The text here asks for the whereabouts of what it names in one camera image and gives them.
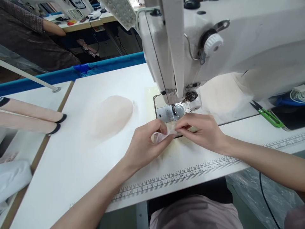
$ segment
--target table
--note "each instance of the table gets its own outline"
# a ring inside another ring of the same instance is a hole
[[[57,15],[49,15],[48,17],[45,17],[44,19],[48,20],[48,21],[53,21],[58,17],[63,17],[64,14],[57,14]],[[113,22],[116,21],[116,18],[109,12],[105,12],[102,13],[102,15],[95,20],[91,20],[89,22],[89,20],[86,20],[84,22],[76,22],[73,25],[67,25],[67,22],[62,22],[61,24],[59,24],[58,26],[60,28],[62,28],[66,33],[68,32],[74,32],[74,31],[78,31],[78,30],[83,30],[83,29],[88,29],[90,27],[96,27],[96,26],[100,26],[102,27],[101,31],[105,31],[107,33],[107,35],[109,36],[109,38],[111,39],[111,41],[114,43],[116,49],[118,50],[118,52],[120,53],[121,56],[125,55],[122,48],[120,47],[120,45],[117,43],[117,41],[114,38],[113,33],[111,32],[110,29],[107,28],[106,23],[109,22]]]
[[[55,86],[61,87],[61,90],[57,93],[53,93],[52,90],[47,87],[40,87],[7,95],[6,97],[61,111],[72,89],[73,82],[69,81],[56,84]],[[49,138],[49,136],[42,133],[19,130],[5,151],[4,156],[18,152],[15,160],[29,161],[32,173],[34,173]],[[10,227],[26,189],[27,188],[22,189],[9,198],[9,207],[0,215],[1,229]]]
[[[151,112],[147,113],[147,105],[152,99],[147,98],[145,88],[155,85],[147,64],[77,79],[63,109],[69,119],[63,123],[61,131],[50,139],[11,229],[50,228],[100,181],[125,154],[134,129],[147,122],[147,116],[151,115]],[[92,140],[92,114],[98,105],[111,95],[121,95],[133,100],[134,114],[126,127],[116,136],[104,142]],[[245,110],[245,117],[257,114],[251,105]],[[220,128],[232,137],[261,145],[303,134],[304,139],[299,144],[284,148],[283,151],[294,153],[305,146],[305,129],[291,132],[276,129],[260,115],[222,125]],[[225,164],[222,171],[213,168],[216,164],[227,161],[232,163]],[[158,159],[129,179],[107,211],[133,205],[247,167],[248,165],[237,159],[210,152],[181,137],[175,139]],[[161,183],[161,179],[167,181],[167,185]]]

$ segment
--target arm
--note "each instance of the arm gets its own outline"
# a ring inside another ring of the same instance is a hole
[[[166,133],[166,125],[160,120],[153,120],[138,127],[125,156],[51,229],[95,229],[121,185],[135,172],[158,157],[175,137],[175,135],[169,135],[160,143],[153,144],[151,136],[155,131]]]
[[[1,0],[0,1],[0,8],[8,12],[10,15],[18,19],[21,23],[23,23],[25,26],[30,28],[31,30],[43,34],[43,30],[56,34],[58,36],[65,36],[66,33],[63,31],[62,28],[60,28],[58,25],[42,19],[24,9],[21,7],[15,5],[14,3],[8,1],[8,0]]]
[[[192,133],[190,126],[200,130]],[[305,159],[274,149],[247,143],[222,133],[213,116],[186,114],[177,132],[210,151],[236,157],[270,179],[294,190],[305,191]]]
[[[43,28],[44,31],[53,33],[58,36],[65,36],[66,33],[62,28],[60,28],[58,25],[54,24],[53,22],[50,22],[48,20],[43,19]]]

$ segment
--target measuring tape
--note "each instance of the measuring tape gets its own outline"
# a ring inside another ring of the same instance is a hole
[[[278,141],[264,144],[263,146],[271,149],[282,150],[291,145],[299,144],[304,141],[305,141],[305,133],[301,133]],[[207,173],[215,172],[240,163],[243,162],[237,158],[223,156],[217,158],[216,160],[211,160],[185,169],[164,174],[159,177],[151,178],[143,182],[128,185],[122,187],[118,191],[118,193],[112,199],[111,203],[115,203],[130,197],[148,193],[176,183],[185,182],[186,180],[193,179],[195,177],[202,176]]]

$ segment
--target brown sweater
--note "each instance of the brown sweater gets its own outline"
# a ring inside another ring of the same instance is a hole
[[[43,31],[43,19],[8,0],[0,0],[0,44],[52,72],[80,64]]]

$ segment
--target wrist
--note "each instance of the wrist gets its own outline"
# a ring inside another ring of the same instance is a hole
[[[224,135],[224,138],[221,141],[221,145],[219,147],[218,152],[221,155],[225,155],[225,156],[232,156],[234,157],[234,140],[236,140],[235,138],[232,138],[228,135]]]
[[[117,163],[117,165],[118,167],[120,167],[120,171],[126,180],[128,180],[138,171],[138,169],[130,163],[130,160],[126,157],[126,155],[122,157],[122,159]]]

